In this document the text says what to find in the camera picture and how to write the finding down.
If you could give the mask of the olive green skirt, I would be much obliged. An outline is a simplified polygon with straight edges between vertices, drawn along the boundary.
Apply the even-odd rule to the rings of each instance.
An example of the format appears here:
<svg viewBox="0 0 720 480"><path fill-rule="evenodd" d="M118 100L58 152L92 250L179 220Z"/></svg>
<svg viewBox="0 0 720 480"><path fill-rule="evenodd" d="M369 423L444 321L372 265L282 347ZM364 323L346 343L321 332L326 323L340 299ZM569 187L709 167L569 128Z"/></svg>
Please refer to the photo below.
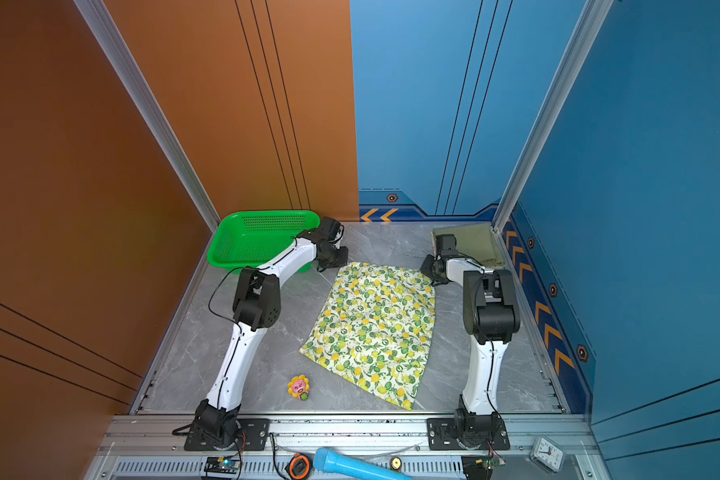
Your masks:
<svg viewBox="0 0 720 480"><path fill-rule="evenodd" d="M483 266L498 268L506 265L490 223L436 228L432 231L432 240L439 235L448 234L455 237L456 248L461 254L473 257Z"/></svg>

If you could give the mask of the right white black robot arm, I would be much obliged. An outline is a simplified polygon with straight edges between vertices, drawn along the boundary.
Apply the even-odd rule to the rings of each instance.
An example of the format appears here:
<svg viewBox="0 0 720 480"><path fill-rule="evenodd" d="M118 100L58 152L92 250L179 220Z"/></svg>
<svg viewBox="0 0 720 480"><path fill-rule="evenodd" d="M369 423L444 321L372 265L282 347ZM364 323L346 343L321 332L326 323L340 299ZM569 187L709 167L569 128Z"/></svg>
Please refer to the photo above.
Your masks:
<svg viewBox="0 0 720 480"><path fill-rule="evenodd" d="M435 285L462 287L470 363L454 417L427 420L429 448L507 450L510 441L497 394L503 358L521 326L513 275L459 252L452 234L435 236L434 245L435 253L425 258L420 271Z"/></svg>

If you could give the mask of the yellow green patterned skirt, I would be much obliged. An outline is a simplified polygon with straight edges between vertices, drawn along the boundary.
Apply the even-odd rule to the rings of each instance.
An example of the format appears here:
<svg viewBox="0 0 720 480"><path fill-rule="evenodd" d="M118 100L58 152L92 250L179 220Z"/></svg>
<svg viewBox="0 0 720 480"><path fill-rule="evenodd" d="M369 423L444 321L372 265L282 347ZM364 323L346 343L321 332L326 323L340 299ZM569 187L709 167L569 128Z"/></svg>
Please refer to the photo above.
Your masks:
<svg viewBox="0 0 720 480"><path fill-rule="evenodd" d="M414 407L433 342L436 294L423 273L351 262L299 352L367 393Z"/></svg>

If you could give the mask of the green plastic basket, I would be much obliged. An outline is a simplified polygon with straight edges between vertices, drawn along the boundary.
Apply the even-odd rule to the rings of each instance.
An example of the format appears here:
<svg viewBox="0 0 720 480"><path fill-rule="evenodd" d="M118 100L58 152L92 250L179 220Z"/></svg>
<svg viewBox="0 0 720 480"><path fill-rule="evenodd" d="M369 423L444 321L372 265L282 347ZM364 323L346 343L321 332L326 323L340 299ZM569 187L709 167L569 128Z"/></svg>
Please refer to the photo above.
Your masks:
<svg viewBox="0 0 720 480"><path fill-rule="evenodd" d="M299 233L319 225L320 217L306 210L237 212L219 224L207 260L226 270L259 267L291 247Z"/></svg>

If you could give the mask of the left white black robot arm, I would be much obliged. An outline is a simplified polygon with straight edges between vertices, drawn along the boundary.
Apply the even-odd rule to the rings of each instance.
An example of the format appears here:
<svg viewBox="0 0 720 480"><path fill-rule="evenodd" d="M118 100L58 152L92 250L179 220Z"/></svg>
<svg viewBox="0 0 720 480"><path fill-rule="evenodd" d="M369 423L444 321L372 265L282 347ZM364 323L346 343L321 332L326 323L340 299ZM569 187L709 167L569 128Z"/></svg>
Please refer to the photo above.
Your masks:
<svg viewBox="0 0 720 480"><path fill-rule="evenodd" d="M187 435L187 451L235 450L243 437L261 449L263 435L246 433L238 421L244 385L256 351L282 312L281 289L313 263L319 270L348 263L340 244L343 225L311 211L233 214L213 236L208 261L237 276L229 314L210 312L232 323L230 343L216 379L195 409L192 422L173 431Z"/></svg>

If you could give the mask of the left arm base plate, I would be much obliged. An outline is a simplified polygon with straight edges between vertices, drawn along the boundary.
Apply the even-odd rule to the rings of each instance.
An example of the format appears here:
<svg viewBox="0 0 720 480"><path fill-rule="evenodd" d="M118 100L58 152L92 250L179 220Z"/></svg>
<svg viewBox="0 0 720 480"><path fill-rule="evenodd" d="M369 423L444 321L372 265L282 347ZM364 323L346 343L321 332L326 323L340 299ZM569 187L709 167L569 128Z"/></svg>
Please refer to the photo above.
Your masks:
<svg viewBox="0 0 720 480"><path fill-rule="evenodd" d="M238 418L228 422L217 439L193 423L184 443L185 451L253 451L265 449L270 421L266 418Z"/></svg>

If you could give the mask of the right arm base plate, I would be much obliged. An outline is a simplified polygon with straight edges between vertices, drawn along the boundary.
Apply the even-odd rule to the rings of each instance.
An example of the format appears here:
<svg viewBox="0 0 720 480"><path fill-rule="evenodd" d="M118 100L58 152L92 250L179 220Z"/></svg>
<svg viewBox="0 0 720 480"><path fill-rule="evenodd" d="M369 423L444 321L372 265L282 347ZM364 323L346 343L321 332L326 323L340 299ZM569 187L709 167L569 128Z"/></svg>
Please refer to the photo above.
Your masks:
<svg viewBox="0 0 720 480"><path fill-rule="evenodd" d="M429 449L508 451L508 429L498 416L477 416L466 420L429 418L426 421Z"/></svg>

